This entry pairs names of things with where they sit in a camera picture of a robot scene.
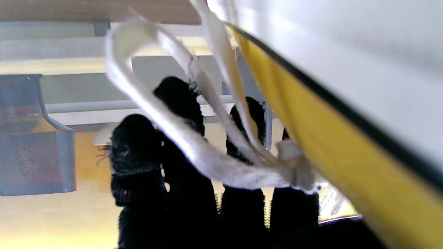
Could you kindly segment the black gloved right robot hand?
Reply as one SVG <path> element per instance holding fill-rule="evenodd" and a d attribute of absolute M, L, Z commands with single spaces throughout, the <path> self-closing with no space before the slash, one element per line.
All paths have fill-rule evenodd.
<path fill-rule="evenodd" d="M 143 115 L 124 118 L 111 137 L 111 192 L 122 208 L 119 249 L 383 249 L 361 220 L 320 225 L 319 196 L 275 188 L 270 228 L 261 189 L 212 181 Z"/>

